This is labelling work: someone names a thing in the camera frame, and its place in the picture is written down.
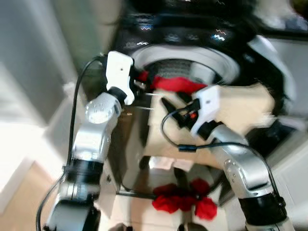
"washing machine drum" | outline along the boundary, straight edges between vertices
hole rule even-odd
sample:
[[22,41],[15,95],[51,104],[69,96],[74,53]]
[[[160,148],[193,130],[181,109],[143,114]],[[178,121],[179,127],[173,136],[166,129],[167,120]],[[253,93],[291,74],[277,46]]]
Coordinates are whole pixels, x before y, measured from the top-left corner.
[[240,74],[231,57],[210,48],[157,45],[139,49],[131,57],[139,71],[155,67],[161,77],[185,77],[207,85],[230,85]]

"beige towel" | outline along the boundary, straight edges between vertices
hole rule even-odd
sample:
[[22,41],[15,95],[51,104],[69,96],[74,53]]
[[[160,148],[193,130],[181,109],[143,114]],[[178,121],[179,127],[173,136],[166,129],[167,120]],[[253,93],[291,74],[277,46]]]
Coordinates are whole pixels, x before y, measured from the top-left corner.
[[[241,135],[247,134],[253,128],[253,125],[262,121],[264,114],[270,113],[274,107],[273,98],[261,84],[250,87],[219,88],[220,109],[216,121],[222,121]],[[150,132],[144,155],[185,159],[198,164],[221,168],[209,149],[201,149],[195,153],[179,152],[165,140],[160,131],[160,123],[167,112],[160,103],[161,97],[166,97],[178,108],[184,107],[185,104],[172,92],[157,91],[156,93],[158,95],[152,99],[151,107],[154,110],[150,113]],[[187,129],[179,129],[173,119],[166,121],[165,131],[175,143],[196,145],[206,143],[199,137],[193,138]]]

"laundry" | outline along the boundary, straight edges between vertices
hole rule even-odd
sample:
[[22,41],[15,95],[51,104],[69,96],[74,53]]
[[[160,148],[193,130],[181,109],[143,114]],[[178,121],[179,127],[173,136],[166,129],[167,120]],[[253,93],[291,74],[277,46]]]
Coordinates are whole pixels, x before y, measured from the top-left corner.
[[187,212],[195,205],[194,214],[200,219],[213,220],[217,215],[217,206],[211,198],[207,197],[210,187],[200,178],[190,183],[190,190],[168,184],[157,187],[153,193],[157,198],[152,202],[153,207],[159,211],[170,214],[178,209]]
[[[149,72],[143,71],[138,76],[138,80],[147,82],[148,75]],[[206,86],[206,84],[195,83],[184,77],[164,78],[156,75],[151,82],[150,88],[192,94]]]

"white connector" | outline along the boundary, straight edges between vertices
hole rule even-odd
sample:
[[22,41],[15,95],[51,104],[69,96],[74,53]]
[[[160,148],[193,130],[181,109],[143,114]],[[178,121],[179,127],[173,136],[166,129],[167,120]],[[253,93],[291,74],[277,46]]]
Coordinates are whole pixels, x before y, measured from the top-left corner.
[[128,55],[116,51],[111,51],[108,53],[106,68],[106,77],[108,81],[106,86],[107,90],[111,87],[121,89],[126,94],[126,98],[124,100],[126,105],[131,105],[135,100],[135,96],[129,88],[129,71],[133,64],[133,59]]

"washing machine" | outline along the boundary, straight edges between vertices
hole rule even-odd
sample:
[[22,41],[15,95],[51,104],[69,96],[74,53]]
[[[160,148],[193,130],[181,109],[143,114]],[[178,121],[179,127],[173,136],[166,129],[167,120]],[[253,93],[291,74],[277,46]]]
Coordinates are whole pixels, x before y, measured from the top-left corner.
[[[258,34],[257,19],[251,13],[254,1],[127,0],[125,4],[112,50],[131,56],[137,73],[155,71],[165,78],[185,77],[208,85],[260,82],[275,100],[274,115],[292,107],[292,75],[270,42]],[[148,193],[154,187],[144,170],[148,160],[142,157],[148,116],[149,111],[128,109],[115,136],[117,144],[123,144],[111,147],[114,166],[122,160],[121,169],[114,172],[126,191]]]

